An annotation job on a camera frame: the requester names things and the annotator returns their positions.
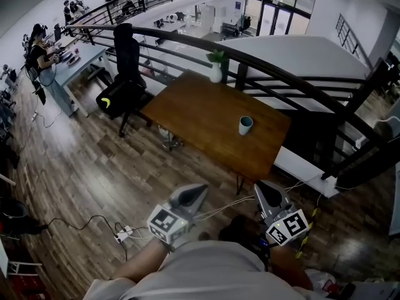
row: black office chair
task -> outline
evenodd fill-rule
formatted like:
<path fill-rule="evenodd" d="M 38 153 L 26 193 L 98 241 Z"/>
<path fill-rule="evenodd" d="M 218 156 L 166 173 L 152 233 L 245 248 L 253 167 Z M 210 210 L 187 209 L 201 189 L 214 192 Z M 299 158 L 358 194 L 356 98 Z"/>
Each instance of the black office chair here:
<path fill-rule="evenodd" d="M 139 72 L 139 43 L 132 35 L 132 24 L 124 23 L 115 28 L 114 45 L 118 75 L 96 98 L 99 107 L 111 119 L 124 115 L 119 129 L 120 137 L 124 136 L 124 127 L 131 113 L 144 119 L 147 127 L 152 124 L 152 121 L 140 112 L 153 96 L 145 91 L 146 83 Z"/>

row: office desk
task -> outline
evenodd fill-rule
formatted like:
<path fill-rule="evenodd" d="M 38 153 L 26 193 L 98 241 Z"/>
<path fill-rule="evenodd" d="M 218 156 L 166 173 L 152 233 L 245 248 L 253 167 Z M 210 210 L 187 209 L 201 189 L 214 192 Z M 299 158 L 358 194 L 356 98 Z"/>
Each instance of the office desk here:
<path fill-rule="evenodd" d="M 57 73 L 55 79 L 56 82 L 68 93 L 69 97 L 76 103 L 82 113 L 87 117 L 89 116 L 88 112 L 83 108 L 78 99 L 76 99 L 75 95 L 68 87 L 68 84 L 76 77 L 78 77 L 98 57 L 102 57 L 104 67 L 110 73 L 112 79 L 115 78 L 115 74 L 106 55 L 105 47 L 93 46 L 91 44 L 79 42 L 73 47 L 73 49 L 76 48 L 79 49 L 79 56 L 81 57 L 81 59 L 72 66 L 68 66 L 67 61 L 57 64 Z"/>
<path fill-rule="evenodd" d="M 162 90 L 142 113 L 211 159 L 252 182 L 266 179 L 290 119 L 243 92 L 186 72 Z M 254 126 L 239 134 L 239 120 Z"/>

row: black railing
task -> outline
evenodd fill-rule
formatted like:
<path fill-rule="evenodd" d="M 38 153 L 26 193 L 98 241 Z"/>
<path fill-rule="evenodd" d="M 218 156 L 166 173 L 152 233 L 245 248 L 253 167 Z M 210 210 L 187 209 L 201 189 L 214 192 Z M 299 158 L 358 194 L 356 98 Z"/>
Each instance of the black railing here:
<path fill-rule="evenodd" d="M 174 0 L 111 0 L 73 21 L 73 24 L 120 24 L 147 10 Z"/>
<path fill-rule="evenodd" d="M 355 55 L 369 70 L 373 70 L 373 65 L 363 46 L 342 14 L 340 14 L 339 20 L 337 20 L 336 31 L 342 47 Z"/>
<path fill-rule="evenodd" d="M 109 60 L 116 63 L 113 38 L 111 36 L 105 36 L 100 34 L 91 34 L 90 30 L 95 31 L 112 31 L 115 25 L 108 26 L 68 26 L 69 29 L 75 31 L 81 31 L 83 37 L 82 40 L 86 43 L 100 44 L 109 48 L 107 54 Z M 361 147 L 360 150 L 353 151 L 355 140 L 354 136 L 347 133 L 346 127 L 336 127 L 334 134 L 335 139 L 333 141 L 333 147 L 330 153 L 327 154 L 326 150 L 320 150 L 315 148 L 315 151 L 311 155 L 304 156 L 303 158 L 308 160 L 310 163 L 315 164 L 321 168 L 325 174 L 324 179 L 329 176 L 338 177 L 350 164 L 360 161 L 363 156 L 368 154 L 371 150 L 381 148 L 385 145 L 383 138 L 375 133 L 375 131 L 369 127 L 360 117 L 354 114 L 353 110 L 350 110 L 344 104 L 351 103 L 353 95 L 358 95 L 359 90 L 364 86 L 371 84 L 376 78 L 374 74 L 367 80 L 362 79 L 351 79 L 343 77 L 297 77 L 271 63 L 263 61 L 262 59 L 256 58 L 242 51 L 232 49 L 222 44 L 215 42 L 198 39 L 195 37 L 187 36 L 184 34 L 178 34 L 173 32 L 162 31 L 158 29 L 149 29 L 143 27 L 134 27 L 134 33 L 143 37 L 155 37 L 160 40 L 174 41 L 177 43 L 185 44 L 191 47 L 202 49 L 203 51 L 212 52 L 215 49 L 218 51 L 224 51 L 228 61 L 222 69 L 222 81 L 230 84 L 232 87 L 239 89 L 242 92 L 249 93 L 249 95 L 257 98 L 276 98 L 282 103 L 290 107 L 290 111 L 297 111 L 299 114 L 315 114 L 308 109 L 302 100 L 304 98 L 312 99 L 311 102 L 317 102 L 321 107 L 324 107 L 325 111 L 329 112 L 329 117 L 334 117 L 337 121 L 338 126 L 348 125 L 352 130 L 356 130 L 357 138 L 365 136 L 368 142 Z M 198 57 L 188 56 L 180 52 L 172 51 L 161 47 L 160 45 L 150 45 L 144 42 L 140 42 L 141 48 L 141 61 L 139 65 L 142 68 L 146 68 L 148 72 L 142 72 L 143 76 L 153 79 L 163 85 L 168 85 L 171 81 L 176 79 L 180 72 L 184 72 L 193 64 L 200 64 L 204 67 L 211 68 L 211 63 L 199 59 Z M 175 61 L 160 59 L 157 55 L 167 54 L 174 57 L 183 59 L 185 65 Z M 159 63 L 164 66 L 164 69 L 156 68 L 152 63 Z M 178 74 L 168 72 L 168 68 L 173 68 L 180 71 Z M 267 75 L 263 77 L 248 77 L 249 69 L 255 69 L 259 71 L 260 75 Z M 317 86 L 312 85 L 310 82 L 317 83 Z M 273 83 L 273 85 L 264 85 L 262 83 Z M 327 83 L 333 83 L 332 86 L 327 86 Z M 348 93 L 348 96 L 334 95 L 330 96 L 328 93 Z"/>

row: wooden floor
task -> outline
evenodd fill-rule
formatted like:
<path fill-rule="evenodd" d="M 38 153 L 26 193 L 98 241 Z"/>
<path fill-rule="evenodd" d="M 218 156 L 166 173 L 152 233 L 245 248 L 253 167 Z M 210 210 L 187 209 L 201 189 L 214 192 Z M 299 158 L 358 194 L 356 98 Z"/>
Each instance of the wooden floor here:
<path fill-rule="evenodd" d="M 109 120 L 95 103 L 100 92 L 96 83 L 75 90 L 84 99 L 88 118 L 80 112 L 72 119 L 62 114 L 49 128 L 44 128 L 41 117 L 31 124 L 37 101 L 32 91 L 23 76 L 15 95 L 13 133 L 14 148 L 18 150 L 25 142 L 26 146 L 18 169 L 11 170 L 10 176 L 17 182 L 14 196 L 42 223 L 59 217 L 83 226 L 91 216 L 101 214 L 112 227 L 116 221 L 144 226 L 156 203 L 190 183 L 210 185 L 205 211 L 237 199 L 234 174 L 189 146 L 167 152 L 156 126 L 148 129 L 144 121 L 132 118 L 126 137 L 119 138 L 120 119 Z M 59 114 L 53 100 L 47 100 L 45 106 L 37 106 L 46 125 Z M 297 182 L 277 169 L 269 180 L 284 188 Z M 394 171 L 389 170 L 357 189 L 321 199 L 321 211 L 304 250 L 304 264 L 343 281 L 399 280 L 400 244 L 388 239 L 393 192 Z M 310 217 L 317 193 L 301 186 L 289 195 Z M 255 218 L 255 211 L 253 202 L 244 202 L 200 222 L 198 230 L 207 230 L 216 238 L 235 215 Z M 102 219 L 94 219 L 82 231 L 54 222 L 40 236 L 24 236 L 23 241 L 32 257 L 43 263 L 39 273 L 54 299 L 81 299 L 93 279 L 107 279 L 124 261 L 124 251 Z M 129 240 L 128 256 L 144 244 Z"/>

